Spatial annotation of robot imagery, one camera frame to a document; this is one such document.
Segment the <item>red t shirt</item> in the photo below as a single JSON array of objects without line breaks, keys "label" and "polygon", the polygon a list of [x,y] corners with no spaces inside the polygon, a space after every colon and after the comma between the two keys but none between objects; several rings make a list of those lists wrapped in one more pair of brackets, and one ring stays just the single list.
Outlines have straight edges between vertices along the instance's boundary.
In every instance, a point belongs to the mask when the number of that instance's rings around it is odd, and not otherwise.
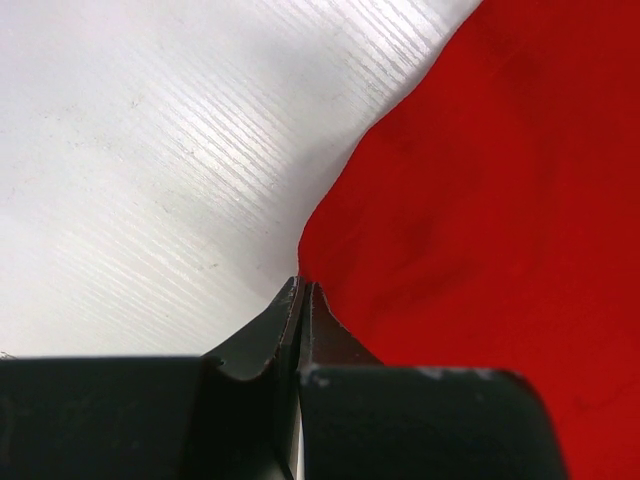
[{"label": "red t shirt", "polygon": [[361,140],[301,273],[383,361],[516,370],[639,475],[639,5],[484,1]]}]

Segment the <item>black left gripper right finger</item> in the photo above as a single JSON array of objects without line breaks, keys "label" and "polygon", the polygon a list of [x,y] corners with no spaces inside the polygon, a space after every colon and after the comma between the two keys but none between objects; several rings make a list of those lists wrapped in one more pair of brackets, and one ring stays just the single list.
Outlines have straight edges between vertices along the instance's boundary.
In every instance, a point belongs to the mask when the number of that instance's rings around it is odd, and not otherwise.
[{"label": "black left gripper right finger", "polygon": [[382,364],[318,284],[302,314],[299,391],[309,479],[565,479],[535,389],[478,367]]}]

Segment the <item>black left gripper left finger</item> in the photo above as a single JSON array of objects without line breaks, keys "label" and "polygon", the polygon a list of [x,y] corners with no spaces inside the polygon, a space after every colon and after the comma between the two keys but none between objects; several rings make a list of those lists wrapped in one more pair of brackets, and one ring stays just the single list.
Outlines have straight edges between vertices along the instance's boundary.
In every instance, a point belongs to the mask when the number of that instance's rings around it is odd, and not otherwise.
[{"label": "black left gripper left finger", "polygon": [[1,364],[5,479],[290,479],[302,279],[200,356]]}]

